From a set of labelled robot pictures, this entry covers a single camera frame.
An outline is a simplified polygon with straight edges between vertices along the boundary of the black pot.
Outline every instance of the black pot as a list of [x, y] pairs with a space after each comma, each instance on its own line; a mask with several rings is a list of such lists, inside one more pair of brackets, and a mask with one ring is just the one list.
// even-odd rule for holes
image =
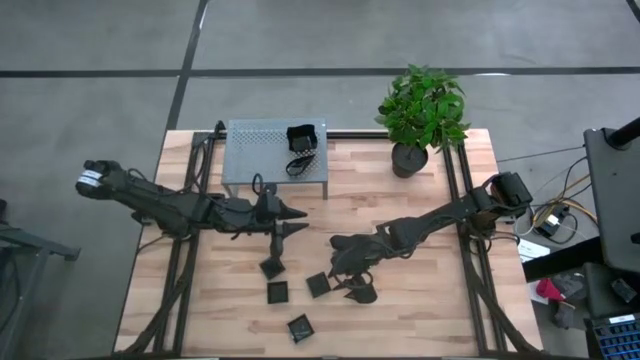
[[391, 151], [391, 161], [393, 163], [393, 173], [401, 178], [411, 177], [417, 173], [429, 160], [427, 150], [416, 146], [395, 144]]

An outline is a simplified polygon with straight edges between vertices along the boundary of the floor stripe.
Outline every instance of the floor stripe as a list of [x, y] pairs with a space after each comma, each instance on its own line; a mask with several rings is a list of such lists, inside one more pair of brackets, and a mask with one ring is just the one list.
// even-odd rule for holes
[[638, 5], [637, 0], [627, 0], [627, 4], [629, 4], [631, 12], [635, 15], [638, 22], [640, 22], [640, 6]]
[[189, 44], [187, 45], [187, 51], [184, 54], [184, 61], [182, 62], [182, 69], [180, 70], [180, 76], [178, 77], [176, 92], [174, 93], [173, 101], [171, 102], [171, 109], [169, 110], [169, 117], [167, 118], [165, 131], [175, 130], [178, 126], [180, 109], [182, 108], [184, 94], [187, 90], [189, 73], [191, 71], [191, 66], [193, 66], [193, 59], [196, 55], [196, 48], [198, 47], [198, 40], [200, 39], [200, 33], [202, 31], [202, 24], [204, 23], [204, 18], [206, 16], [208, 3], [208, 0], [200, 0], [200, 2], [198, 3], [198, 10], [196, 11], [196, 17], [193, 21], [191, 36], [189, 37]]
[[0, 78], [168, 78], [180, 76], [180, 70], [44, 70], [0, 71]]
[[[519, 75], [619, 75], [640, 74], [640, 66], [613, 67], [528, 67], [528, 68], [442, 68], [457, 76], [519, 76]], [[398, 76], [406, 68], [289, 68], [289, 69], [195, 69], [192, 77], [202, 78], [264, 78], [322, 76]]]
[[[365, 77], [398, 76], [406, 68], [288, 68], [288, 69], [195, 69], [193, 57], [200, 31], [189, 42], [181, 70], [48, 70], [48, 71], [0, 71], [0, 78], [283, 78], [283, 77]], [[640, 66], [592, 66], [592, 67], [523, 67], [523, 68], [442, 68], [457, 76], [555, 76], [555, 75], [633, 75], [640, 74]]]

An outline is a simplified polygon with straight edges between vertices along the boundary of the black square block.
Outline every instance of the black square block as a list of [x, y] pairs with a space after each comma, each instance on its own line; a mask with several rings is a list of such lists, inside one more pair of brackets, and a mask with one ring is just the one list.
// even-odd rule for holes
[[295, 320], [288, 323], [287, 326], [289, 327], [291, 338], [296, 344], [315, 333], [305, 314], [298, 316]]
[[267, 280], [273, 279], [286, 270], [280, 259], [274, 259], [271, 257], [260, 263], [260, 269], [262, 269]]
[[331, 286], [329, 286], [329, 279], [327, 279], [327, 276], [324, 274], [324, 272], [315, 274], [312, 277], [307, 278], [307, 286], [309, 286], [311, 296], [313, 296], [314, 299], [331, 291]]
[[289, 302], [289, 287], [286, 281], [267, 284], [267, 303], [279, 304]]

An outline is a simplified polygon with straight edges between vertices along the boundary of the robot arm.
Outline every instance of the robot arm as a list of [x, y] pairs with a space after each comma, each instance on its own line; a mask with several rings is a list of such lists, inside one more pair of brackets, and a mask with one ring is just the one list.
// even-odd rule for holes
[[76, 182], [82, 196], [115, 200], [134, 212], [136, 221], [155, 220], [158, 227], [174, 238], [186, 238], [200, 229], [221, 233], [271, 234], [271, 258], [282, 255], [285, 237], [308, 226], [306, 223], [277, 224], [276, 220], [296, 219], [306, 213], [288, 208], [269, 187], [262, 187], [258, 200], [227, 198], [223, 194], [201, 194], [190, 189], [172, 190], [125, 171], [115, 161], [84, 163], [85, 171]]
[[[456, 222], [467, 225], [466, 230], [471, 231], [471, 235], [487, 238], [495, 231], [497, 218], [523, 215], [531, 200], [518, 174], [495, 175], [466, 196], [420, 217], [404, 217], [378, 225], [372, 235], [331, 237], [335, 251], [329, 276], [340, 283], [338, 288], [352, 290], [348, 298], [358, 303], [371, 303], [377, 295], [368, 269], [380, 260], [407, 259], [429, 234]], [[371, 281], [365, 281], [363, 274]], [[342, 281], [338, 275], [349, 278]]]

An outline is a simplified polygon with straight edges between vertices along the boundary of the white label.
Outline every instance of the white label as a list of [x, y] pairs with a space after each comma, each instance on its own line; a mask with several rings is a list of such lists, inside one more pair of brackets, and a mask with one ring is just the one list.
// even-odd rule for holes
[[547, 222], [551, 225], [551, 226], [556, 226], [558, 225], [558, 218], [555, 217], [555, 215], [549, 215], [549, 217], [547, 218]]
[[98, 187], [100, 186], [100, 183], [98, 182], [98, 180], [96, 179], [92, 179], [92, 178], [88, 178], [86, 176], [80, 176], [78, 178], [78, 182], [81, 182], [83, 184], [87, 184], [87, 185], [91, 185], [93, 187]]
[[102, 174], [100, 174], [99, 172], [91, 171], [91, 170], [85, 170], [82, 172], [82, 175], [80, 176], [86, 176], [86, 177], [90, 177], [92, 179], [98, 180], [102, 177]]
[[633, 321], [636, 318], [633, 315], [624, 315], [624, 316], [618, 316], [615, 318], [609, 318], [609, 322], [612, 324], [617, 324], [620, 322], [625, 322], [625, 321]]
[[520, 245], [518, 245], [518, 253], [520, 253], [522, 262], [526, 262], [540, 256], [549, 255], [551, 249], [522, 239], [520, 240]]

